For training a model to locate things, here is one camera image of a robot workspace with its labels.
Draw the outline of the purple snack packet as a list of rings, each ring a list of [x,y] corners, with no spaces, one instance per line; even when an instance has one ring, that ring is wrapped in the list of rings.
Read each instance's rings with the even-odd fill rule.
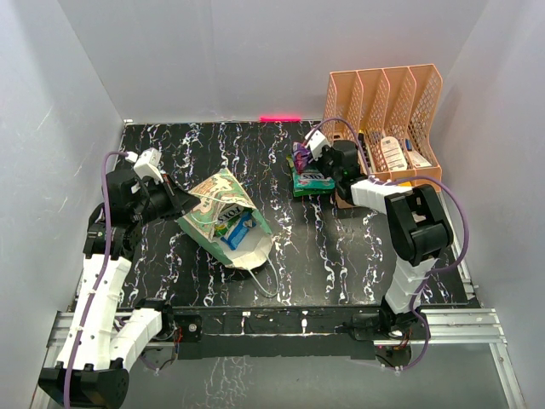
[[[292,145],[292,161],[298,174],[317,169],[311,151],[300,142]]]

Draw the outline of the teal Fox's candy bag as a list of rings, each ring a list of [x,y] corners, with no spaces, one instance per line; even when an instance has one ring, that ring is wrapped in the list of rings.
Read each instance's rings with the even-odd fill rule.
[[[298,173],[296,169],[292,169],[291,172],[295,197],[328,194],[335,191],[335,182],[314,168],[306,169],[302,173]]]

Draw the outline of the green paper bag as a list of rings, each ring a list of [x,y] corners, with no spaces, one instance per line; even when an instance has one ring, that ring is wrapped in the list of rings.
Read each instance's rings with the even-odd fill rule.
[[[182,231],[225,268],[254,271],[270,263],[273,233],[254,202],[227,168],[194,187],[198,205],[178,219]]]

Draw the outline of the green snack packet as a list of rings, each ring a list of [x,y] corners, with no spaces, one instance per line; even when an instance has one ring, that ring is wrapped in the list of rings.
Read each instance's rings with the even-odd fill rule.
[[[291,172],[297,174],[297,169],[296,169],[296,167],[295,167],[295,162],[294,162],[294,159],[292,158],[292,156],[291,156],[291,155],[287,155],[287,156],[286,156],[286,160],[287,160],[288,165],[289,165],[289,167],[290,167],[290,169],[291,169]]]

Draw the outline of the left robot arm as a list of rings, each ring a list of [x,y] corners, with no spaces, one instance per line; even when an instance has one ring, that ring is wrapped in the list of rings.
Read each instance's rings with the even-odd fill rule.
[[[176,333],[165,300],[141,299],[122,324],[116,313],[142,228],[176,221],[200,203],[161,170],[114,170],[104,182],[107,200],[89,216],[81,287],[65,343],[38,379],[39,388],[65,408],[119,408],[147,344]]]

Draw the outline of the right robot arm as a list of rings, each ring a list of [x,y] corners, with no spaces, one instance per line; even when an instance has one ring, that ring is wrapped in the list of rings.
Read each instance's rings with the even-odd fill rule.
[[[353,320],[355,331],[372,330],[401,337],[420,318],[423,286],[440,254],[453,241],[453,232],[433,186],[403,187],[378,181],[361,172],[359,150],[348,140],[309,142],[320,173],[331,178],[339,198],[349,205],[387,217],[396,255],[392,283],[378,312]]]

